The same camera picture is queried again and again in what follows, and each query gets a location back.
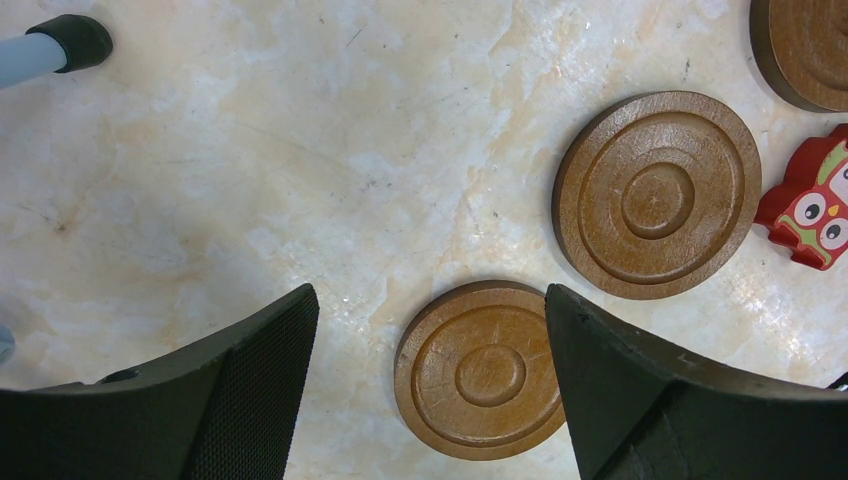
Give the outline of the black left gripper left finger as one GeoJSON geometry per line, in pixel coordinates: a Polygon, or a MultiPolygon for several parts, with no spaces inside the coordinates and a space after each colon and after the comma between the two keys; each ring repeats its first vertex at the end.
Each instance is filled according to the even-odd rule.
{"type": "Polygon", "coordinates": [[[154,360],[1,393],[5,479],[280,479],[319,302],[304,284],[154,360]]]}

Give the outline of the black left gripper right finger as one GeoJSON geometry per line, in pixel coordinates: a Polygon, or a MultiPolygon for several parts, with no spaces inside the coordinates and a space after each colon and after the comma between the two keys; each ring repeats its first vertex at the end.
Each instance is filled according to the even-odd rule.
{"type": "Polygon", "coordinates": [[[545,315],[584,479],[843,479],[847,381],[782,381],[703,357],[552,284],[545,315]]]}

